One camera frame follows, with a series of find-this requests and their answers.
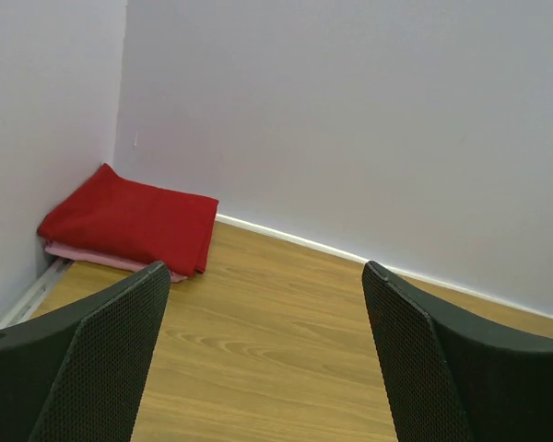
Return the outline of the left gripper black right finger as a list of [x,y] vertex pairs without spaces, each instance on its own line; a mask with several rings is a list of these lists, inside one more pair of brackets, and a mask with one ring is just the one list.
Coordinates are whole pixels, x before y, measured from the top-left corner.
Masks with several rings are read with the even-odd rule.
[[553,339],[484,319],[370,261],[362,286],[400,441],[553,441]]

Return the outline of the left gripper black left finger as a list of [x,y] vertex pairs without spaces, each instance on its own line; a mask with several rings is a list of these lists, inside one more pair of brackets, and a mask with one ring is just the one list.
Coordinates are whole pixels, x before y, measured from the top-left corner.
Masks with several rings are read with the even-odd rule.
[[154,262],[0,330],[0,441],[128,441],[171,287]]

